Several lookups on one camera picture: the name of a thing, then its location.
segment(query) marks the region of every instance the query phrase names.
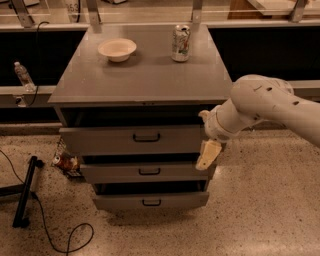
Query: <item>aluminum can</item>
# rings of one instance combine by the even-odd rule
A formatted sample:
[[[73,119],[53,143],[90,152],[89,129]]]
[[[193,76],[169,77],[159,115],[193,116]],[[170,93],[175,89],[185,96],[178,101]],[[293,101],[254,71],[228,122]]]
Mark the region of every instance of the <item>aluminum can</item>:
[[[73,158],[66,157],[62,154],[60,156],[56,155],[52,162],[63,171],[71,171],[75,165]]]
[[[178,62],[187,61],[189,58],[191,31],[187,25],[177,25],[173,30],[172,59]]]

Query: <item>plastic bottle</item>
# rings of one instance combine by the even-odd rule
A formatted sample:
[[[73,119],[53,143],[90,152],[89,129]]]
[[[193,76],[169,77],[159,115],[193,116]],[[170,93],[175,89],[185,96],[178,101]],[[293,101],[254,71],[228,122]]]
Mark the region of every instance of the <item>plastic bottle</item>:
[[[35,92],[36,86],[34,85],[28,70],[20,64],[20,62],[14,63],[14,71],[16,72],[22,86],[26,89],[27,92]]]

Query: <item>drawer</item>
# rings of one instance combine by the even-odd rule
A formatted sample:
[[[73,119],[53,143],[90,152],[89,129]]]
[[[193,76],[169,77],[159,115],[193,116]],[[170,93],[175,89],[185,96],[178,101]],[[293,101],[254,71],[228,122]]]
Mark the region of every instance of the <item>drawer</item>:
[[[198,116],[211,110],[212,104],[134,105],[61,108],[68,127],[154,126],[202,124]]]
[[[82,164],[81,173],[86,181],[97,183],[153,182],[208,180],[215,171],[215,163],[208,170],[198,171],[195,163],[190,162],[154,162],[129,164]]]
[[[75,155],[119,155],[199,152],[201,125],[61,128],[67,149]]]
[[[96,196],[93,201],[97,209],[112,211],[142,208],[197,208],[205,206],[208,198],[208,192],[193,192]]]
[[[92,185],[97,195],[168,194],[206,191],[207,180],[103,183]]]

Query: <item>cabinet top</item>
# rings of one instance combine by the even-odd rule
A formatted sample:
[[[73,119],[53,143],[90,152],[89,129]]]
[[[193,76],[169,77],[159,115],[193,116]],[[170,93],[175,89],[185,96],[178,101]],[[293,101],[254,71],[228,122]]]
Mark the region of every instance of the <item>cabinet top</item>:
[[[207,26],[191,24],[189,60],[171,59],[174,25],[90,27],[69,62],[52,104],[140,104],[206,102],[229,97],[232,81]],[[125,62],[105,61],[104,40],[128,38],[137,50]]]

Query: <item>terrazzo floor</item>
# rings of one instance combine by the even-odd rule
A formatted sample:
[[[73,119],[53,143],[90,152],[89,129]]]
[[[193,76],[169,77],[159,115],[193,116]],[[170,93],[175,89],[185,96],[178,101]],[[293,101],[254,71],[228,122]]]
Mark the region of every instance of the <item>terrazzo floor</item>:
[[[109,213],[96,210],[94,192],[82,180],[51,166],[58,124],[1,125],[0,149],[24,178],[28,160],[45,162],[32,189],[42,202],[52,243],[66,250],[78,224],[90,223],[92,241],[70,255],[320,255],[320,149],[285,129],[244,131],[218,158],[205,207]],[[1,186],[19,183],[0,154]],[[30,225],[12,228],[19,196],[0,198],[0,255],[61,255],[46,236],[35,199]],[[75,231],[70,249],[85,243],[88,226]]]

